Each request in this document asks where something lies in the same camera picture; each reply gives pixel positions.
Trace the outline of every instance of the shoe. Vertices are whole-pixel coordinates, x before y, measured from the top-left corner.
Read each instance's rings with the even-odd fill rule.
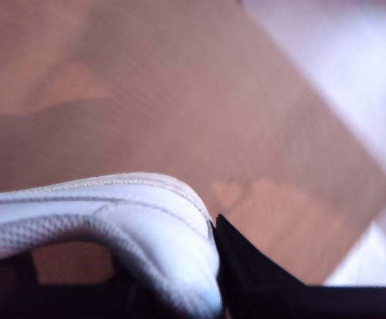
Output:
[[[93,177],[0,193],[0,260],[72,240],[108,247],[166,305],[222,311],[212,218],[185,183],[155,173]]]

